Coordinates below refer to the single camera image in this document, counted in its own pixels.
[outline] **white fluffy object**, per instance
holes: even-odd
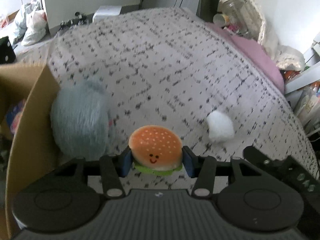
[[[234,138],[235,130],[232,120],[224,113],[213,111],[207,117],[209,139],[213,142],[224,142]]]

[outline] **blue plush toy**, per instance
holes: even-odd
[[[93,161],[108,153],[113,121],[104,88],[92,81],[62,88],[52,104],[51,127],[65,155]]]

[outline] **clear plastic bottle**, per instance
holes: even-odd
[[[244,0],[220,0],[222,3],[222,12],[230,19],[229,29],[239,36],[248,38],[249,30],[242,17],[241,8],[244,6]]]

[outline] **toy burger bun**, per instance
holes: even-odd
[[[138,163],[156,171],[170,171],[182,163],[180,138],[162,126],[147,125],[135,130],[129,147]]]

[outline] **cardboard box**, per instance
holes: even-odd
[[[0,66],[0,119],[4,120],[11,105],[27,100],[8,163],[5,209],[0,210],[0,238],[3,240],[19,232],[11,211],[14,196],[57,166],[59,149],[52,136],[49,114],[59,89],[45,65]],[[0,128],[10,136],[5,120]]]

